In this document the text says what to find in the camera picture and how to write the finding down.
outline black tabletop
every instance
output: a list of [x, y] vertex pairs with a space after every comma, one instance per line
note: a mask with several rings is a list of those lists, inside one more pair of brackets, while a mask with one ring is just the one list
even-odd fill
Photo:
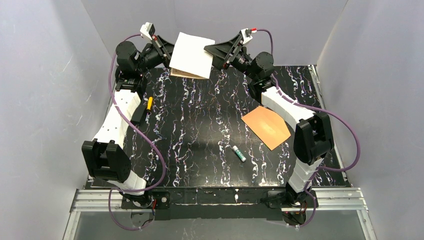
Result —
[[[307, 66], [279, 66], [275, 76], [281, 89], [300, 103], [320, 107]], [[210, 79], [170, 76], [166, 68], [148, 75], [146, 105], [153, 97], [153, 110], [139, 129], [151, 139], [166, 162], [161, 187], [261, 187], [284, 186], [292, 174], [296, 156], [294, 132], [279, 147], [269, 148], [241, 120], [259, 103], [247, 89], [248, 79], [230, 67], [213, 69]], [[150, 183], [161, 177], [161, 162], [141, 136], [128, 128], [124, 151], [132, 170]], [[241, 162], [232, 146], [247, 158]], [[334, 151], [323, 164], [339, 168]], [[339, 172], [320, 170], [314, 186], [346, 186]], [[96, 179], [93, 187], [105, 187]]]

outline cardboard piece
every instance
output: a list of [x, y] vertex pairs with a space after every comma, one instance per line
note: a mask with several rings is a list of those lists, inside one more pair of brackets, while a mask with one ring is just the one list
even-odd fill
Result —
[[271, 151], [289, 139], [291, 135], [284, 119], [263, 106], [258, 106], [244, 115], [241, 120]]
[[180, 78], [189, 78], [189, 79], [207, 79], [198, 75], [194, 75], [185, 71], [181, 71], [175, 68], [171, 68], [171, 76], [180, 77]]
[[180, 32], [172, 51], [169, 66], [174, 70], [172, 76], [187, 78], [209, 79], [212, 67], [212, 55], [203, 48], [215, 44], [215, 40], [192, 36]]

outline white wall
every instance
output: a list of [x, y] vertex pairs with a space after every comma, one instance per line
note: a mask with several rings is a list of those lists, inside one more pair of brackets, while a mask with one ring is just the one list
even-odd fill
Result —
[[[316, 64], [347, 0], [82, 0], [110, 54], [145, 22], [175, 43], [179, 32], [226, 42], [244, 28], [265, 28], [274, 38], [276, 65]], [[136, 46], [146, 44], [139, 40]], [[257, 33], [248, 53], [270, 51]]]
[[1, 239], [62, 239], [110, 56], [79, 0], [0, 0]]
[[[423, 239], [424, 2], [350, 0], [318, 61], [326, 107], [357, 130], [361, 187], [379, 240]], [[344, 162], [355, 156], [335, 124]]]

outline green glue stick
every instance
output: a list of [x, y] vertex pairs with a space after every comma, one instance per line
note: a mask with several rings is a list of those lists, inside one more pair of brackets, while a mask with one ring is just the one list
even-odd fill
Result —
[[242, 152], [237, 148], [237, 146], [233, 146], [232, 149], [234, 150], [235, 154], [237, 154], [238, 158], [244, 163], [246, 162], [245, 156], [243, 156]]

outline white paper sheet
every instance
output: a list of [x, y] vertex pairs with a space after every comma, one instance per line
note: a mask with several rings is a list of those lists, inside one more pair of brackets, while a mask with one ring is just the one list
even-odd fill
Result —
[[209, 79], [213, 57], [203, 48], [213, 44], [215, 44], [215, 40], [180, 32], [173, 48], [169, 66]]

